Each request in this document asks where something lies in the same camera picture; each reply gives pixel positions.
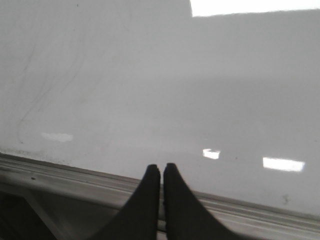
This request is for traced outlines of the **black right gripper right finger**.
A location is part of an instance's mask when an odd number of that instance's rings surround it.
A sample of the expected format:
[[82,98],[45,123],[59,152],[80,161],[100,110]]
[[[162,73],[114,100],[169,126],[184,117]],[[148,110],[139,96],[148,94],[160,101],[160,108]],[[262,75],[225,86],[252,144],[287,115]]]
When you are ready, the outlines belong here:
[[166,236],[169,240],[239,240],[200,203],[177,166],[168,163],[163,173]]

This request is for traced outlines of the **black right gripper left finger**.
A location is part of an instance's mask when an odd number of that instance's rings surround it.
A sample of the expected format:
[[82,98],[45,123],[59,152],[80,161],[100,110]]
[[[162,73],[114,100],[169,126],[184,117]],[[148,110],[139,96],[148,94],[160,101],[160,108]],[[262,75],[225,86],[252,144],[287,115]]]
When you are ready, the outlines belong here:
[[91,240],[157,239],[160,202],[160,171],[155,164],[147,166],[138,187],[111,221]]

